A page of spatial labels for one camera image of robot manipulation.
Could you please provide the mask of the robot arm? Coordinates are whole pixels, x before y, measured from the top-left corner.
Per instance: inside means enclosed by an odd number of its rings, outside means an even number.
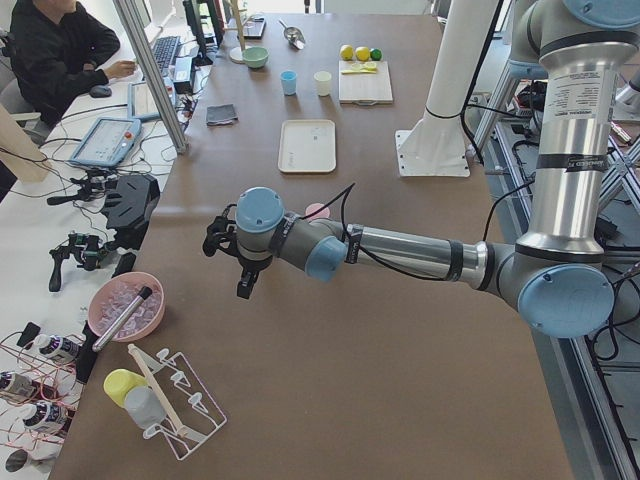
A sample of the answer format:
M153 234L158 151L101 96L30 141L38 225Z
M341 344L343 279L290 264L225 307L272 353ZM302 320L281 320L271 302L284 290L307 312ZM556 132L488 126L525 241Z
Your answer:
M639 49L635 1L521 1L509 65L548 76L533 210L514 245L473 245L298 215L266 187L242 193L208 227L205 255L224 252L248 297L279 258L327 281L371 261L426 281L462 281L513 307L532 328L575 338L604 326L617 293L594 237L619 67Z

